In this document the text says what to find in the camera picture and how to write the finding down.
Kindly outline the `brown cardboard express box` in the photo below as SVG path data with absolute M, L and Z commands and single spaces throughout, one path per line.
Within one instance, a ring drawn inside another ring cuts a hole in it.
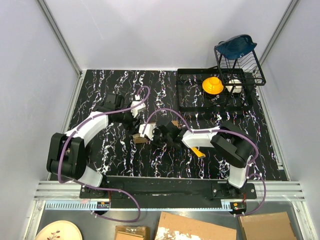
M 140 124 L 136 134 L 133 135 L 135 143 L 150 143 L 158 148 L 174 147 L 180 149 L 182 142 L 177 121 L 169 121 L 166 124 L 156 122 Z

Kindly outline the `yellow utility knife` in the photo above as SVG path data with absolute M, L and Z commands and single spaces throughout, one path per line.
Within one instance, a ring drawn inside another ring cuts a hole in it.
M 199 149 L 197 149 L 196 147 L 192 147 L 191 150 L 194 152 L 194 154 L 199 158 L 199 159 L 203 159 L 206 157 L 206 155 L 204 153 L 202 153 Z

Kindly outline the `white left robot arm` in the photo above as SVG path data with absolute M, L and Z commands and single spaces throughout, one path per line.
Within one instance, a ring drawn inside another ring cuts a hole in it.
M 90 192 L 97 198 L 108 193 L 108 186 L 103 182 L 103 175 L 87 165 L 88 143 L 110 124 L 122 124 L 130 134 L 136 134 L 141 120 L 138 113 L 146 108 L 139 95 L 127 106 L 119 94 L 109 93 L 104 102 L 95 106 L 89 116 L 66 133 L 55 133 L 50 140 L 46 169 L 48 172 L 84 185 L 91 186 Z

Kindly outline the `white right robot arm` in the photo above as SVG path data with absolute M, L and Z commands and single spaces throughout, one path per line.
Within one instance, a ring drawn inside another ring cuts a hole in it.
M 205 157 L 200 148 L 215 149 L 229 163 L 227 192 L 235 199 L 245 192 L 251 155 L 259 153 L 253 139 L 229 121 L 205 129 L 179 128 L 172 122 L 156 125 L 151 130 L 150 140 L 159 147 L 190 149 L 199 158 Z

